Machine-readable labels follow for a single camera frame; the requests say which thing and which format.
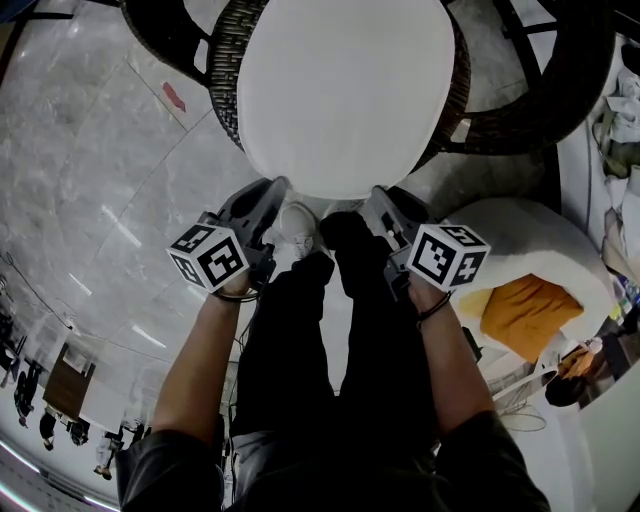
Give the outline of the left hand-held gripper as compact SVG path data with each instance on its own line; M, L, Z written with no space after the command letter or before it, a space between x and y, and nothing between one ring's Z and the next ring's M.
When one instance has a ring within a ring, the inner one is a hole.
M210 294L246 272L259 292L275 271L274 246L262 242L284 203L284 177L258 179L234 193L217 215L204 212L166 252L182 278Z

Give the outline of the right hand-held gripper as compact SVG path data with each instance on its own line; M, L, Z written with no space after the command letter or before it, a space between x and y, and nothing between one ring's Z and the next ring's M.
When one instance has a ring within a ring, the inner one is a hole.
M491 251L468 226L427 224L439 219L400 187L375 186L369 203L391 247L384 276L395 301L408 297L411 272L445 293L470 285Z

